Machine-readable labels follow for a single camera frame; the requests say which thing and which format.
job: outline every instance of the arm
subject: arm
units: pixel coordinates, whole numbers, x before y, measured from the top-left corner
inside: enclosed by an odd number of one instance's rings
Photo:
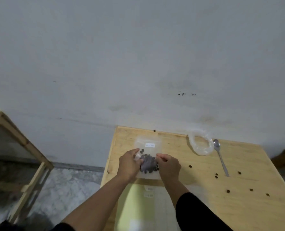
[[[182,231],[194,230],[195,227],[203,227],[204,230],[232,230],[179,181],[181,165],[178,159],[167,154],[157,154],[156,160]]]
[[[139,171],[143,160],[135,161],[133,158],[138,151],[139,148],[133,149],[121,156],[117,175],[62,222],[71,225],[76,231],[103,230],[124,188]]]

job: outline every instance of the forearm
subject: forearm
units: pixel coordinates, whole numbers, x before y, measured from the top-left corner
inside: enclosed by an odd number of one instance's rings
[[[115,176],[72,211],[62,222],[71,225],[76,231],[103,230],[111,211],[127,184],[127,180]]]
[[[163,183],[171,198],[172,204],[176,208],[176,204],[181,195],[189,192],[189,190],[177,179],[163,180]]]

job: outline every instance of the plastic bag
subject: plastic bag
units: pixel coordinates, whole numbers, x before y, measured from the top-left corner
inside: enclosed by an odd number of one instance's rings
[[[211,139],[211,137],[204,132],[203,130],[194,130],[192,132],[189,132],[187,134],[188,139],[190,141],[190,144],[193,148],[193,150],[198,154],[198,155],[209,155],[213,150],[214,150],[214,143],[213,140]],[[200,147],[196,144],[195,141],[195,136],[201,136],[203,137],[205,140],[208,141],[209,146],[208,147]]]
[[[140,171],[136,177],[146,179],[161,179],[159,174],[156,154],[162,153],[162,140],[153,136],[138,136],[135,141],[135,148],[140,151],[135,155],[135,160],[143,159]]]

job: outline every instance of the label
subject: label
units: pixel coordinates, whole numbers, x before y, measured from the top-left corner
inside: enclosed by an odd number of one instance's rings
[[[153,186],[145,186],[145,190],[146,191],[153,191],[154,188],[153,188]]]
[[[145,143],[145,147],[155,147],[154,143]]]
[[[143,193],[143,196],[146,197],[146,198],[153,198],[154,194],[153,194],[153,191],[145,191]]]

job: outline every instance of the baseboard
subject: baseboard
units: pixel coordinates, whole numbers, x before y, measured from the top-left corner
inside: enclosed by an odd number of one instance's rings
[[[0,160],[7,161],[7,162],[39,164],[39,161],[35,159],[28,159],[28,158],[21,158],[21,157],[15,157],[15,156],[7,156],[7,155],[0,155]],[[95,171],[95,172],[104,172],[104,169],[105,169],[104,167],[96,167],[96,166],[80,165],[80,164],[68,164],[68,163],[60,163],[60,162],[52,162],[52,164],[56,168],[67,168],[67,169]]]

